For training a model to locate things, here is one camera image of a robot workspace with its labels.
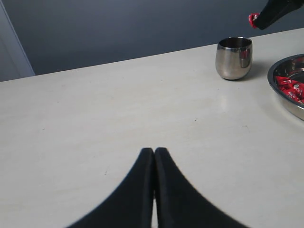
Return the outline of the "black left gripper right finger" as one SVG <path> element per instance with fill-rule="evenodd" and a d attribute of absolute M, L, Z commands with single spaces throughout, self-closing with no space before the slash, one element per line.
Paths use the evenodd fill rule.
<path fill-rule="evenodd" d="M 245 228 L 211 204 L 184 177 L 169 151 L 155 151 L 156 207 L 160 228 Z"/>

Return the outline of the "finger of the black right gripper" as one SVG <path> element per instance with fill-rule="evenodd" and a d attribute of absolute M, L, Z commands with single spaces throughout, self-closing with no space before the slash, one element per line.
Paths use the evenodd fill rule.
<path fill-rule="evenodd" d="M 269 0 L 257 18 L 254 19 L 254 26 L 260 30 L 264 30 L 281 17 L 298 10 L 303 5 L 303 0 Z"/>

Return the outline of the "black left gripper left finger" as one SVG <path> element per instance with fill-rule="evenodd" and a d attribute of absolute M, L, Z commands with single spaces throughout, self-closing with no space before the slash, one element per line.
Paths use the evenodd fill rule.
<path fill-rule="evenodd" d="M 154 199 L 155 159 L 151 148 L 141 149 L 120 185 L 100 205 L 71 228 L 150 228 Z"/>

